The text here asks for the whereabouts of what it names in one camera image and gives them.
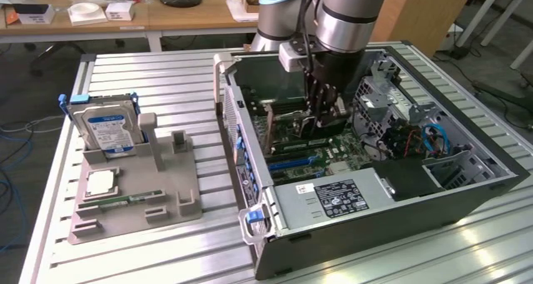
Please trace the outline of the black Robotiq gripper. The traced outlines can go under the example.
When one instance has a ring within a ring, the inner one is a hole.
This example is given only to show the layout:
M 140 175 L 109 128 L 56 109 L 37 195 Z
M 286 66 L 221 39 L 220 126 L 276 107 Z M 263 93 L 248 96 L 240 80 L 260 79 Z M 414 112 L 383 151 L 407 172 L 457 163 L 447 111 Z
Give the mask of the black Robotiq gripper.
M 364 50 L 354 53 L 314 53 L 312 72 L 306 78 L 307 92 L 312 92 L 311 89 L 319 84 L 328 84 L 338 92 L 343 92 L 354 79 L 363 54 Z

